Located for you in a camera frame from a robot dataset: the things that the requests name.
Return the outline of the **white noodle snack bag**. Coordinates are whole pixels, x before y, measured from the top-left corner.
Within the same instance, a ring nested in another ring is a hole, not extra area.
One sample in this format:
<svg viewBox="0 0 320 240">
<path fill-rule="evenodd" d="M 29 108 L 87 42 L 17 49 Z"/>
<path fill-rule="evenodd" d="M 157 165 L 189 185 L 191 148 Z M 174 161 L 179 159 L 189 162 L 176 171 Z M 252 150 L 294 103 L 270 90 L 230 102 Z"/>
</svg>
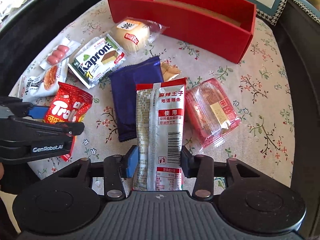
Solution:
<svg viewBox="0 0 320 240">
<path fill-rule="evenodd" d="M 69 59 L 49 67 L 38 76 L 22 75 L 19 82 L 17 96 L 25 102 L 32 102 L 37 98 L 55 96 L 59 90 L 59 83 L 65 82 L 68 73 Z"/>
</svg>

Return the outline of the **red Trolli candy packet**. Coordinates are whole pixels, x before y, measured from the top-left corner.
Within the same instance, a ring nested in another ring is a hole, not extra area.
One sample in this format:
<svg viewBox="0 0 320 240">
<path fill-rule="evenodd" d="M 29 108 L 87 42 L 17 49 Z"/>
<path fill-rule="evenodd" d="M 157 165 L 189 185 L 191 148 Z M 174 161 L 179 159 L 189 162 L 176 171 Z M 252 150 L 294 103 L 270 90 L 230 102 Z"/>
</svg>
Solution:
<svg viewBox="0 0 320 240">
<path fill-rule="evenodd" d="M 85 114 L 91 108 L 93 96 L 73 85 L 58 82 L 59 89 L 53 98 L 44 122 L 82 122 Z"/>
</svg>

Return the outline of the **red clear pastry packet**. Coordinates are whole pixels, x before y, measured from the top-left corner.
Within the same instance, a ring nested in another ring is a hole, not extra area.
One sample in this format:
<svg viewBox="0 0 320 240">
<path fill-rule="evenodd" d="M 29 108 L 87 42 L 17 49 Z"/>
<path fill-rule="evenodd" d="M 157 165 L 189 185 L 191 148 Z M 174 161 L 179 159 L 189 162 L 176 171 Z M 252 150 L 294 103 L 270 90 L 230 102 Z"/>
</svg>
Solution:
<svg viewBox="0 0 320 240">
<path fill-rule="evenodd" d="M 217 79 L 186 91 L 185 109 L 202 148 L 219 146 L 240 125 L 231 101 Z"/>
</svg>

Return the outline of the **silver red spicy strip packet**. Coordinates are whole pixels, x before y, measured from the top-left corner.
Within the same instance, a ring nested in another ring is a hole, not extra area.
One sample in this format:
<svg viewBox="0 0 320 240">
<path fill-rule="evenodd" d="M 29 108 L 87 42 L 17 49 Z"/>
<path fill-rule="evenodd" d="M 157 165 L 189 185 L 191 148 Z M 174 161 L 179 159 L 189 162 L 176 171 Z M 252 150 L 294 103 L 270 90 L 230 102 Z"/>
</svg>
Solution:
<svg viewBox="0 0 320 240">
<path fill-rule="evenodd" d="M 139 163 L 133 178 L 138 191 L 182 188 L 184 78 L 136 86 L 136 134 Z"/>
</svg>

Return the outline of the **pink sausage pack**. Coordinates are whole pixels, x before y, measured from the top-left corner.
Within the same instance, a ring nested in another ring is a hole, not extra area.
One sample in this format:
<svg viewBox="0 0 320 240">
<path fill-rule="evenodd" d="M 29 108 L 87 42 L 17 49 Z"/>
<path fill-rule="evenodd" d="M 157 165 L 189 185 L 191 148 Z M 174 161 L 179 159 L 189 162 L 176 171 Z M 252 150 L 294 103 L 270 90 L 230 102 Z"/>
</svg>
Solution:
<svg viewBox="0 0 320 240">
<path fill-rule="evenodd" d="M 61 37 L 57 45 L 55 45 L 49 54 L 40 62 L 40 67 L 47 70 L 51 66 L 55 66 L 64 59 L 71 56 L 72 53 L 80 46 L 79 42 L 69 40 L 67 37 Z"/>
</svg>

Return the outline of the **Kaprons wafer packet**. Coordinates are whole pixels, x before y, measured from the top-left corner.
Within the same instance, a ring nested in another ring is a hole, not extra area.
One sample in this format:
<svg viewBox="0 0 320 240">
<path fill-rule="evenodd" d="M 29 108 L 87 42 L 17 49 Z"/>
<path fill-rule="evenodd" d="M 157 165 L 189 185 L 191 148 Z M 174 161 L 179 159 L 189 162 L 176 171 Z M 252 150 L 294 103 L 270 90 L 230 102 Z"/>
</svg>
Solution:
<svg viewBox="0 0 320 240">
<path fill-rule="evenodd" d="M 104 34 L 85 44 L 68 67 L 90 89 L 114 72 L 125 60 L 123 48 L 109 34 Z"/>
</svg>

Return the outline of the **blue foil snack packet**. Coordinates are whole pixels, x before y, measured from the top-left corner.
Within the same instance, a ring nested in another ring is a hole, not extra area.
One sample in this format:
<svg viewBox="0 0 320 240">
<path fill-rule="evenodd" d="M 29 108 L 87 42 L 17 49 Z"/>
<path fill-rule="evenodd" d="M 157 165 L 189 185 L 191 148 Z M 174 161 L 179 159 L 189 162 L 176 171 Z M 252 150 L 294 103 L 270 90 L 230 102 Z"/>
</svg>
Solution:
<svg viewBox="0 0 320 240">
<path fill-rule="evenodd" d="M 159 56 L 138 64 L 120 68 L 109 76 L 114 111 L 117 119 L 118 139 L 125 142 L 136 138 L 136 85 L 163 82 Z"/>
</svg>

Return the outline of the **round cake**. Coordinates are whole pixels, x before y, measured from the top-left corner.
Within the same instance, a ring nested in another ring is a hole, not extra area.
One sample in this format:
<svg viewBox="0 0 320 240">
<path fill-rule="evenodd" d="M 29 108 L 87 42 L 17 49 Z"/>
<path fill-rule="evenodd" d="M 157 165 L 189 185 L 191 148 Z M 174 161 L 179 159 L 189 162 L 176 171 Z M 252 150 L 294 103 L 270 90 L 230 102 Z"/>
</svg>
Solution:
<svg viewBox="0 0 320 240">
<path fill-rule="evenodd" d="M 128 53 L 137 53 L 152 44 L 166 29 L 154 21 L 127 17 L 116 23 L 108 35 Z"/>
</svg>

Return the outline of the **floral tablecloth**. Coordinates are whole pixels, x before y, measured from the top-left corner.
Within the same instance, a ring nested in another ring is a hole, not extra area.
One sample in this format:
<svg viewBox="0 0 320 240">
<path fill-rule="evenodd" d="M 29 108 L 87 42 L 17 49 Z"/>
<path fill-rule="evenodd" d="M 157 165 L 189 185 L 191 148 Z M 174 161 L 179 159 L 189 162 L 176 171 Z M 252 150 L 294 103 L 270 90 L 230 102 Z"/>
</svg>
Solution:
<svg viewBox="0 0 320 240">
<path fill-rule="evenodd" d="M 107 0 L 102 0 L 67 25 L 61 36 L 86 44 L 114 25 Z M 161 35 L 141 54 L 133 54 L 123 66 L 159 56 L 162 61 L 181 70 L 177 78 L 187 78 L 193 88 L 214 77 L 219 81 L 236 111 L 240 125 L 229 133 L 222 144 L 209 145 L 200 152 L 201 144 L 188 122 L 184 124 L 183 144 L 192 154 L 210 155 L 225 162 L 236 157 L 286 186 L 291 185 L 295 154 L 295 126 L 291 91 L 286 68 L 271 28 L 255 19 L 254 35 L 239 64 L 187 42 Z M 108 78 L 89 89 L 93 95 L 91 109 L 84 117 L 85 130 L 77 137 L 71 159 L 60 157 L 29 163 L 44 179 L 72 161 L 88 157 L 92 162 L 109 155 L 124 154 L 136 139 L 119 142 L 111 83 Z"/>
</svg>

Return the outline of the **black coffee table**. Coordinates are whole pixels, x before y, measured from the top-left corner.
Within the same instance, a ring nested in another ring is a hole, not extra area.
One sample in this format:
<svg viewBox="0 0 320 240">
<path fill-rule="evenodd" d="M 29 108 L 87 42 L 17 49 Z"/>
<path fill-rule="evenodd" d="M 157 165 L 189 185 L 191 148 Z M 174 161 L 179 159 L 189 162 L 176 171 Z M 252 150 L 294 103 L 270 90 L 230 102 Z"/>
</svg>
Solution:
<svg viewBox="0 0 320 240">
<path fill-rule="evenodd" d="M 38 0 L 1 31 L 1 95 L 59 32 L 100 0 Z"/>
</svg>

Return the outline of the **tan small biscuit packet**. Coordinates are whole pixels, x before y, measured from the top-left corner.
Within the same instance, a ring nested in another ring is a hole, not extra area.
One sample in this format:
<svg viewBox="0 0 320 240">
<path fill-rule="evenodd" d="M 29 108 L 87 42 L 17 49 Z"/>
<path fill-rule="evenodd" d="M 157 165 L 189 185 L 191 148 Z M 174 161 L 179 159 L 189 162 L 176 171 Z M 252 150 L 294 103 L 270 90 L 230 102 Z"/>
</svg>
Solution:
<svg viewBox="0 0 320 240">
<path fill-rule="evenodd" d="M 165 61 L 161 62 L 161 71 L 164 82 L 176 78 L 181 73 L 181 70 L 176 65 L 171 65 Z"/>
</svg>

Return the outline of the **red cardboard box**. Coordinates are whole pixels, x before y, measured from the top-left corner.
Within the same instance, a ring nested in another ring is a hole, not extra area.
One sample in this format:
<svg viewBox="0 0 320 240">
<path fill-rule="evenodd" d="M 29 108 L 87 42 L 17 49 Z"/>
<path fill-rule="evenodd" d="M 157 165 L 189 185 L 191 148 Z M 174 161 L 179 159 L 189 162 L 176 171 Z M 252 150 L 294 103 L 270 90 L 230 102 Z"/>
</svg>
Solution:
<svg viewBox="0 0 320 240">
<path fill-rule="evenodd" d="M 239 63 L 253 38 L 255 4 L 246 0 L 108 0 L 114 22 L 126 16 L 166 26 L 164 34 Z"/>
</svg>

